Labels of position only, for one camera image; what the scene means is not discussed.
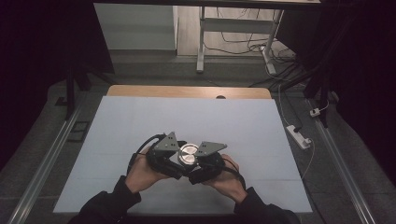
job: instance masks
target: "dark wall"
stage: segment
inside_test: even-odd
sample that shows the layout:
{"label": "dark wall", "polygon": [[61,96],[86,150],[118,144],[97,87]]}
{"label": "dark wall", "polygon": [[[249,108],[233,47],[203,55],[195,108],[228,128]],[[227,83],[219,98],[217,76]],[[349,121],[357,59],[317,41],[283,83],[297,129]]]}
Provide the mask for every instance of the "dark wall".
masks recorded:
{"label": "dark wall", "polygon": [[338,112],[396,185],[396,4],[367,2],[337,52]]}
{"label": "dark wall", "polygon": [[0,167],[21,143],[65,69],[112,72],[91,1],[0,2]]}

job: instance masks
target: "white wall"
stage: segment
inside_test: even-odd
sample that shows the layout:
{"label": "white wall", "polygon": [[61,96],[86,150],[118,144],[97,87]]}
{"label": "white wall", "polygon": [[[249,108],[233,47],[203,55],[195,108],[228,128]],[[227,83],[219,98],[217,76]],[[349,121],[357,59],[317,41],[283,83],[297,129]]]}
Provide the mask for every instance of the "white wall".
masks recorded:
{"label": "white wall", "polygon": [[95,3],[108,49],[176,49],[172,6]]}

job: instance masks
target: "electrical outlet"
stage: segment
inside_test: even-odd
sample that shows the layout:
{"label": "electrical outlet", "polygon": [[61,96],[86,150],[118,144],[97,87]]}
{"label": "electrical outlet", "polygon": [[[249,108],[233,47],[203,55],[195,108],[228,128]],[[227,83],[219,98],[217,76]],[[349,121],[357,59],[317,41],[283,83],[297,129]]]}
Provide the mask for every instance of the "electrical outlet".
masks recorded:
{"label": "electrical outlet", "polygon": [[318,108],[310,110],[309,114],[311,115],[312,118],[316,117],[316,116],[320,115],[320,110]]}
{"label": "electrical outlet", "polygon": [[307,149],[311,147],[311,140],[309,138],[303,138],[303,136],[300,134],[300,132],[295,133],[294,132],[294,125],[290,125],[286,127],[286,130],[288,130],[289,134],[294,138],[294,141],[298,144],[298,146],[301,149]]}

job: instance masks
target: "person's left hand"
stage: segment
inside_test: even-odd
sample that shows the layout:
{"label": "person's left hand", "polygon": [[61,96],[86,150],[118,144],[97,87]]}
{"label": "person's left hand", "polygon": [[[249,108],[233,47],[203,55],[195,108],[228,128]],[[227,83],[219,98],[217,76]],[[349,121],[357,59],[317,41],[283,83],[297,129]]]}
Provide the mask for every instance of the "person's left hand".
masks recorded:
{"label": "person's left hand", "polygon": [[[147,147],[141,153],[146,154],[148,150]],[[169,176],[155,172],[149,167],[145,155],[137,155],[131,171],[126,176],[125,184],[132,193],[137,193],[166,178],[169,178]]]}

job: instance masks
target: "hand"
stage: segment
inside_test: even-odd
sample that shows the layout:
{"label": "hand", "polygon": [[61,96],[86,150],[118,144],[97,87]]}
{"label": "hand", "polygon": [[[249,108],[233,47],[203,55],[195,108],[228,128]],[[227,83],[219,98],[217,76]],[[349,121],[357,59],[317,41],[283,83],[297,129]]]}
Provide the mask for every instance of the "hand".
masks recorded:
{"label": "hand", "polygon": [[[233,170],[236,168],[236,171],[239,170],[238,164],[231,157],[225,154],[222,154],[221,157],[225,159],[226,167]],[[203,184],[216,189],[220,194],[233,199],[236,203],[241,203],[248,196],[238,177],[227,171],[222,171],[216,178],[208,180]]]}
{"label": "hand", "polygon": [[[147,147],[141,153],[146,154],[148,150]],[[126,176],[125,184],[132,193],[137,193],[166,178],[169,178],[169,176],[155,172],[149,167],[145,155],[137,155],[131,171]]]}

